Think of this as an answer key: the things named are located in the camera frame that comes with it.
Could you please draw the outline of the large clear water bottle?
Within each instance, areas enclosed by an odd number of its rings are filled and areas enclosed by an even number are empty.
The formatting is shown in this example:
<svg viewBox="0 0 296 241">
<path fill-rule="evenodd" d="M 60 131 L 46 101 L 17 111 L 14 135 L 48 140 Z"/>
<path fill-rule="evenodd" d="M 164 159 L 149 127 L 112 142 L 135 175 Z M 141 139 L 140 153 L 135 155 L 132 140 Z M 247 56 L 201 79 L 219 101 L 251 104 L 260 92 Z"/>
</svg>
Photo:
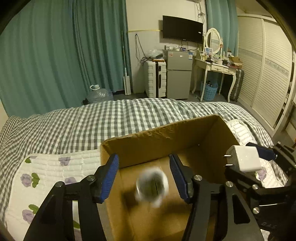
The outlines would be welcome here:
<svg viewBox="0 0 296 241">
<path fill-rule="evenodd" d="M 90 92 L 86 98 L 90 103 L 100 103 L 113 100 L 113 94 L 110 90 L 101 88 L 98 84 L 91 85 L 89 88 Z"/>
</svg>

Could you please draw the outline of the grey checkered bed cover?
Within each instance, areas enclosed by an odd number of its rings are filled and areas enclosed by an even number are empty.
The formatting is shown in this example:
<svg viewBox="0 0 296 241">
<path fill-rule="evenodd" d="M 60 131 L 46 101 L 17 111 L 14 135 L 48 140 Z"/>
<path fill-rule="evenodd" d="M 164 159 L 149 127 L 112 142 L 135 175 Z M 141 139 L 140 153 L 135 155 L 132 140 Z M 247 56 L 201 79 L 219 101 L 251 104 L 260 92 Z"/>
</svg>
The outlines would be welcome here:
<svg viewBox="0 0 296 241">
<path fill-rule="evenodd" d="M 228 102 L 124 99 L 58 109 L 28 118 L 11 116 L 1 129 L 1 215 L 8 207 L 13 177 L 29 154 L 94 150 L 112 137 L 212 114 L 224 121 L 244 122 L 254 143 L 265 147 L 273 144 L 270 135 L 250 113 Z"/>
</svg>

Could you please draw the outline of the white round jar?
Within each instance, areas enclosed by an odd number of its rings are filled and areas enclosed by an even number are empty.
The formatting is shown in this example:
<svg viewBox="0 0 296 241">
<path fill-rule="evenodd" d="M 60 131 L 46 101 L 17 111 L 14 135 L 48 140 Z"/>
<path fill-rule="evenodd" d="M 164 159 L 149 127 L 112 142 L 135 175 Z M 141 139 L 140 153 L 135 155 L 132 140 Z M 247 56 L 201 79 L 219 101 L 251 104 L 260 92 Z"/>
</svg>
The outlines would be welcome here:
<svg viewBox="0 0 296 241">
<path fill-rule="evenodd" d="M 152 207 L 159 208 L 168 193 L 168 178 L 160 168 L 147 168 L 137 178 L 135 188 L 137 202 L 147 202 Z"/>
</svg>

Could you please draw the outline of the white power adapter plug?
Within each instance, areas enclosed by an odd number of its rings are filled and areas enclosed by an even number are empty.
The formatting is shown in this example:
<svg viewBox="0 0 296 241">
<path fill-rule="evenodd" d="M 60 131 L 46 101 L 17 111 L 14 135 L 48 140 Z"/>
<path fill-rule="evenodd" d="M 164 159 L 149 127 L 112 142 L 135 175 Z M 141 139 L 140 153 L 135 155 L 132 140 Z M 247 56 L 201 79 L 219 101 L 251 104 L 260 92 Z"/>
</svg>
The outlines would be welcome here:
<svg viewBox="0 0 296 241">
<path fill-rule="evenodd" d="M 224 157 L 237 171 L 255 172 L 261 169 L 260 157 L 255 147 L 233 145 L 226 151 Z"/>
</svg>

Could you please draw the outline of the white louvered wardrobe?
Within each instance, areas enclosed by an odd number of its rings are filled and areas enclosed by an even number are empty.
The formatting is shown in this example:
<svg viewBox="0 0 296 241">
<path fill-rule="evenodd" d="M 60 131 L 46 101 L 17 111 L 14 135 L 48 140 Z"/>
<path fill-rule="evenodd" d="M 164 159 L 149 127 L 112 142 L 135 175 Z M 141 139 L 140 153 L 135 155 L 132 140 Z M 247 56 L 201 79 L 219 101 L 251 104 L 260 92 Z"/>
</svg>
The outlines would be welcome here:
<svg viewBox="0 0 296 241">
<path fill-rule="evenodd" d="M 293 92 L 292 45 L 267 16 L 241 14 L 238 30 L 238 57 L 245 73 L 238 100 L 274 136 Z"/>
</svg>

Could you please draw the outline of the silver two-door mini fridge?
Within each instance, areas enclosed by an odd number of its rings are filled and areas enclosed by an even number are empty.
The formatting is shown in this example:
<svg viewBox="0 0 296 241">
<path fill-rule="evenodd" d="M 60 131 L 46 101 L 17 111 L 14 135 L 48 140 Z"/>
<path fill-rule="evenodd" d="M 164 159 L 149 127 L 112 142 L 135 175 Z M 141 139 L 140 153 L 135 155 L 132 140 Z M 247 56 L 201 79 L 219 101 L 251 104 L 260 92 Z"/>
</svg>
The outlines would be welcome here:
<svg viewBox="0 0 296 241">
<path fill-rule="evenodd" d="M 165 50 L 166 96 L 170 99 L 188 99 L 193 64 L 193 53 Z"/>
</svg>

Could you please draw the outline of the white flat mop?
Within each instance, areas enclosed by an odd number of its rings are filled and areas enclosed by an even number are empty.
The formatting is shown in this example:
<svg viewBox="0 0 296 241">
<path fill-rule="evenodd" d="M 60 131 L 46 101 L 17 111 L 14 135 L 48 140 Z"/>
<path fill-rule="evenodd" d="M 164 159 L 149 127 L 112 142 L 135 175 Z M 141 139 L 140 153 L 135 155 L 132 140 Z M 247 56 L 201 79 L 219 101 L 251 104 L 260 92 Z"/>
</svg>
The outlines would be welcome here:
<svg viewBox="0 0 296 241">
<path fill-rule="evenodd" d="M 126 64 L 126 54 L 125 54 L 125 40 L 123 36 L 123 32 L 121 32 L 121 41 L 122 41 L 122 53 L 123 53 L 123 63 L 124 63 L 124 76 L 123 76 L 123 83 L 125 86 L 125 95 L 131 95 L 132 90 L 130 86 L 130 77 L 127 73 L 127 64 Z"/>
</svg>

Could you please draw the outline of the dark suitcase beside table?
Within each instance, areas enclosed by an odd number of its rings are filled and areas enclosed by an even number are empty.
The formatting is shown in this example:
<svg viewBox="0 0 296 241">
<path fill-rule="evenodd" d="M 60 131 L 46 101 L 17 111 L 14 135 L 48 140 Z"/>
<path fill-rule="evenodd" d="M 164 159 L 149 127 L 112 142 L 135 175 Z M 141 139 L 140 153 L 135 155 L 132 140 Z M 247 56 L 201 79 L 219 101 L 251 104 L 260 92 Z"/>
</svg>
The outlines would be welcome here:
<svg viewBox="0 0 296 241">
<path fill-rule="evenodd" d="M 242 87 L 242 83 L 243 83 L 243 79 L 244 79 L 244 70 L 242 69 L 237 69 L 236 70 L 236 82 L 234 84 L 234 87 L 231 91 L 230 94 L 230 100 L 231 101 L 237 101 L 238 97 L 240 95 L 240 91 L 241 91 L 241 87 Z"/>
</svg>

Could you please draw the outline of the teal curtain by wardrobe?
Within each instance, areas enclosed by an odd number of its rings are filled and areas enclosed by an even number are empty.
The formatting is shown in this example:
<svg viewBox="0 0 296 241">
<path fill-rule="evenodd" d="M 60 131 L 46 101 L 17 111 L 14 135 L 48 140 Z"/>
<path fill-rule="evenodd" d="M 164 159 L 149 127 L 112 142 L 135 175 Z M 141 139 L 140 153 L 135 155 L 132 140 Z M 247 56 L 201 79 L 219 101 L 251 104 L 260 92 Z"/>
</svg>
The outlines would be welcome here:
<svg viewBox="0 0 296 241">
<path fill-rule="evenodd" d="M 208 29 L 215 28 L 223 38 L 223 51 L 238 54 L 238 16 L 233 0 L 206 0 Z"/>
</svg>

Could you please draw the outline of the black wall television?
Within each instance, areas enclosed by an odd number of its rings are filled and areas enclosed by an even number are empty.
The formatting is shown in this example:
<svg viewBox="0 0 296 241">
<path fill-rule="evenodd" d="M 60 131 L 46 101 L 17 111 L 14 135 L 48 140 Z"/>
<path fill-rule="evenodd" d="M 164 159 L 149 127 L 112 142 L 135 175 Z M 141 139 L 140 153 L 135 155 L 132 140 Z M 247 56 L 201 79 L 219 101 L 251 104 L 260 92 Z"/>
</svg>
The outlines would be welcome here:
<svg viewBox="0 0 296 241">
<path fill-rule="evenodd" d="M 175 16 L 163 16 L 163 38 L 202 44 L 203 24 Z"/>
</svg>

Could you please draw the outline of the white hard-shell suitcase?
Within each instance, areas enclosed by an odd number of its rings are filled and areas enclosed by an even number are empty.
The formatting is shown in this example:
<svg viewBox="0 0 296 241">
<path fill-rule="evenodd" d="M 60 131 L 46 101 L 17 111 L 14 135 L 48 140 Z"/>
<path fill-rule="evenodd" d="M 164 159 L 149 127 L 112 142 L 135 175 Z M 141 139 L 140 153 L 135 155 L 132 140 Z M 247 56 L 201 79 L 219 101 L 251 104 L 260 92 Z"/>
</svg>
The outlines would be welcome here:
<svg viewBox="0 0 296 241">
<path fill-rule="evenodd" d="M 165 62 L 144 63 L 145 92 L 149 98 L 166 97 L 167 69 Z"/>
</svg>

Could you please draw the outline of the blue plastic laundry basket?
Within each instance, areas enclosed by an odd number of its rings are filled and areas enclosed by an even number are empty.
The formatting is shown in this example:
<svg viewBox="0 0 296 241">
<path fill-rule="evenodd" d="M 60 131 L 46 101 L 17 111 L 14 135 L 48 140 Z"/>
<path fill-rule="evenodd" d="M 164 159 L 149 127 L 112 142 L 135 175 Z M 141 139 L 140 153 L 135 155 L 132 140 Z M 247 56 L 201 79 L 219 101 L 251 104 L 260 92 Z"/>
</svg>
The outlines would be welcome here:
<svg viewBox="0 0 296 241">
<path fill-rule="evenodd" d="M 203 94 L 203 100 L 212 101 L 215 98 L 218 89 L 218 82 L 207 81 L 205 84 L 205 90 Z"/>
</svg>

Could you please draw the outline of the teal window curtain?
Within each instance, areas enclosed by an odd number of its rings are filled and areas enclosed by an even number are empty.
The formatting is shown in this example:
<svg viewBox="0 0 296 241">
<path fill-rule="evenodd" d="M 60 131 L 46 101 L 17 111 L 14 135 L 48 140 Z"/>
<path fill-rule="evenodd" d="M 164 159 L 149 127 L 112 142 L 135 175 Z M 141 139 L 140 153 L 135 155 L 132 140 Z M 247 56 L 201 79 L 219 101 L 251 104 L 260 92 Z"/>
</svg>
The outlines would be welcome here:
<svg viewBox="0 0 296 241">
<path fill-rule="evenodd" d="M 125 1 L 30 1 L 1 33 L 1 102 L 27 118 L 81 106 L 90 86 L 124 89 L 131 72 Z"/>
</svg>

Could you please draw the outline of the oval white vanity mirror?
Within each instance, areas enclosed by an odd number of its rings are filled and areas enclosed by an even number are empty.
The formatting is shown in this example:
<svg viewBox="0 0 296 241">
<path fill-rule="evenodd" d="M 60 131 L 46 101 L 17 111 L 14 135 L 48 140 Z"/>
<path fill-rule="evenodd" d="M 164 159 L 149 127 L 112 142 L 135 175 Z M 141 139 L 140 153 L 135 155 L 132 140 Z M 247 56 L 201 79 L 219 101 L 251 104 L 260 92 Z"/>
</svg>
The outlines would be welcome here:
<svg viewBox="0 0 296 241">
<path fill-rule="evenodd" d="M 205 47 L 211 48 L 213 54 L 221 54 L 223 41 L 220 33 L 215 28 L 210 28 L 205 35 Z"/>
</svg>

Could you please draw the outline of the white floral quilted mat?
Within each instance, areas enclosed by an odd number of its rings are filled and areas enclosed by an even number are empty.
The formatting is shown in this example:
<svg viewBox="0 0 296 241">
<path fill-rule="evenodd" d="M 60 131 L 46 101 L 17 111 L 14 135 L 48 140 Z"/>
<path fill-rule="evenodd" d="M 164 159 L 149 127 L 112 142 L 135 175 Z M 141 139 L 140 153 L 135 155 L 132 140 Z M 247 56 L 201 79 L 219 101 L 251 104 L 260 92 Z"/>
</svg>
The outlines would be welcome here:
<svg viewBox="0 0 296 241">
<path fill-rule="evenodd" d="M 226 151 L 248 142 L 254 143 L 245 123 L 211 115 L 110 138 L 98 150 L 32 153 L 13 180 L 8 231 L 15 240 L 184 240 L 192 217 L 197 240 L 217 238 L 222 225 L 221 240 L 242 240 L 244 228 L 247 240 L 262 240 L 251 209 L 224 176 Z M 118 172 L 109 197 L 95 203 L 95 172 L 112 154 L 119 157 Z M 193 172 L 190 204 L 179 195 L 170 154 Z M 154 167 L 169 182 L 159 208 L 135 199 L 137 178 Z"/>
</svg>

